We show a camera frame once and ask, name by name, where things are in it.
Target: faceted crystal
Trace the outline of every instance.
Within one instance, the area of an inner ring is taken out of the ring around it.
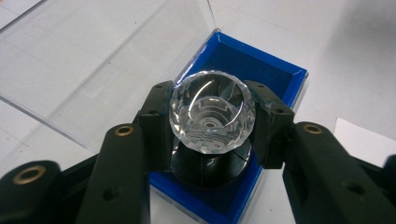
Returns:
[[[175,136],[204,154],[222,154],[241,146],[255,119],[248,87],[220,71],[199,72],[176,85],[169,112]]]

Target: blue tray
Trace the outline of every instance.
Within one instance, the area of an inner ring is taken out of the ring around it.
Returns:
[[[221,32],[214,32],[176,83],[203,70],[220,70],[241,80],[268,86],[288,106],[293,106],[304,79],[305,69],[255,49]],[[150,184],[208,223],[237,223],[248,204],[262,168],[254,153],[246,171],[222,189],[191,188],[169,173],[150,173]]]

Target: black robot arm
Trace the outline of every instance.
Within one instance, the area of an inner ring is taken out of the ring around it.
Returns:
[[[267,87],[245,82],[256,102],[249,137],[264,169],[284,167],[297,223],[395,223],[396,157],[384,168],[350,157],[324,127],[293,123]],[[169,171],[173,82],[155,85],[132,124],[110,129],[100,153],[63,172],[24,164],[0,181],[0,223],[149,223],[149,172]]]

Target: black plastic part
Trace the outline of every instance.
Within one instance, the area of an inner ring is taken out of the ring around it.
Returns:
[[[297,223],[395,223],[396,209],[326,128],[295,125],[283,178]]]
[[[283,165],[282,144],[289,139],[294,112],[268,87],[245,81],[256,102],[256,120],[249,139],[264,169],[280,169]]]
[[[97,155],[94,155],[62,171],[65,193],[62,199],[55,204],[55,215],[49,223],[75,223],[96,158]]]
[[[110,129],[76,223],[149,223],[149,174],[137,124]]]
[[[150,171],[169,171],[170,168],[174,134],[169,123],[169,101],[173,89],[173,81],[155,85],[134,120],[145,135]]]
[[[53,161],[33,161],[0,181],[0,223],[45,223],[62,195],[62,176]]]
[[[388,157],[383,168],[372,165],[367,161],[356,158],[355,160],[376,185],[382,189],[384,195],[387,196],[393,206],[396,207],[396,155]]]
[[[231,184],[248,166],[251,145],[245,143],[224,154],[202,154],[181,142],[172,156],[172,172],[198,189],[219,189]]]

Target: brass screw hole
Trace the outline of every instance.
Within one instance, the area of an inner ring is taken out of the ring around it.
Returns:
[[[12,181],[16,185],[25,185],[36,181],[44,173],[46,173],[46,167],[42,165],[36,165],[20,171],[17,175],[14,176]]]
[[[313,124],[306,124],[304,126],[304,131],[308,133],[323,133],[323,131],[318,126]]]
[[[122,126],[116,129],[115,133],[117,136],[126,136],[134,131],[134,128],[131,126]]]

